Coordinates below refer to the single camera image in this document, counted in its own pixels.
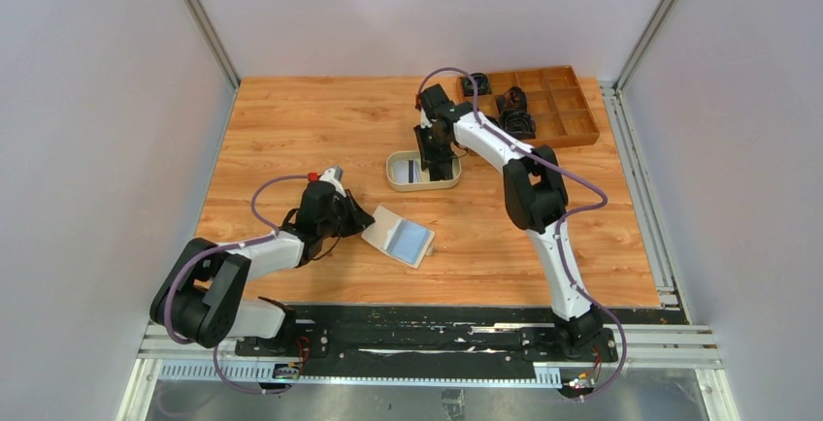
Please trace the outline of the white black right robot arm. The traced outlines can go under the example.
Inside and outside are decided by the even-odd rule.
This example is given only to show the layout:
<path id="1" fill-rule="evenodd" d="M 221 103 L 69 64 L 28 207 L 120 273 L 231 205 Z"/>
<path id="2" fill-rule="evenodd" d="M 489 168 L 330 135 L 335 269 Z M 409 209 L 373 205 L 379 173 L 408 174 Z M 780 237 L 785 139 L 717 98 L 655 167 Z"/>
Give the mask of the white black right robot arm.
<path id="1" fill-rule="evenodd" d="M 452 149 L 463 146 L 501 174 L 506 213 L 532 242 L 548 283 L 554 346 L 568 359 L 604 357 L 610 335 L 576 265 L 565 224 L 569 197 L 554 151 L 504 136 L 470 103 L 451 101 L 439 84 L 421 88 L 415 106 L 422 172 L 433 181 L 453 178 Z"/>

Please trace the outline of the white leather card holder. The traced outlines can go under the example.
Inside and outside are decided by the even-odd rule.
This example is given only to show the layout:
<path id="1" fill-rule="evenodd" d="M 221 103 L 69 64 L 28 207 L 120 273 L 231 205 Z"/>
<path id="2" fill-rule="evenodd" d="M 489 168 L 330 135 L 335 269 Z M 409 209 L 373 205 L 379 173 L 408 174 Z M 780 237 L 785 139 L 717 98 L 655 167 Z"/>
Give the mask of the white leather card holder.
<path id="1" fill-rule="evenodd" d="M 372 214 L 374 223 L 361 238 L 386 256 L 414 269 L 432 254 L 435 232 L 383 206 Z"/>

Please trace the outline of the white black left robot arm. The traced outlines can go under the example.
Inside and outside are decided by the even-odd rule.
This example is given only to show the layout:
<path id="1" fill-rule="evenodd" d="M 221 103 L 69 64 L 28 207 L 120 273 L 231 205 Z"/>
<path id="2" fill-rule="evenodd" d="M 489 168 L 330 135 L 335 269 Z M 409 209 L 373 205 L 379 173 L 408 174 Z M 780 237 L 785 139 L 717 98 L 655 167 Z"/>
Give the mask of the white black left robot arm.
<path id="1" fill-rule="evenodd" d="M 338 182 L 311 179 L 299 206 L 268 234 L 234 243 L 190 240 L 156 292 L 149 318 L 179 344 L 214 348 L 233 338 L 290 341 L 294 312 L 273 299 L 245 298 L 247 284 L 303 267 L 321 257 L 326 240 L 359 235 L 374 222 Z"/>

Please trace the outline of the white credit card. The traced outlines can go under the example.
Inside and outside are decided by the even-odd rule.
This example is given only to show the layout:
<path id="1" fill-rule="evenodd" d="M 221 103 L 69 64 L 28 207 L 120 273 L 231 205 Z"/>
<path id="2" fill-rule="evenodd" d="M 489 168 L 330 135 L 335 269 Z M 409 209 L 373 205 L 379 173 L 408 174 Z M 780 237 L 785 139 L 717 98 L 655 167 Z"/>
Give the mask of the white credit card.
<path id="1" fill-rule="evenodd" d="M 420 164 L 415 159 L 402 159 L 392 163 L 394 181 L 398 184 L 421 182 Z"/>

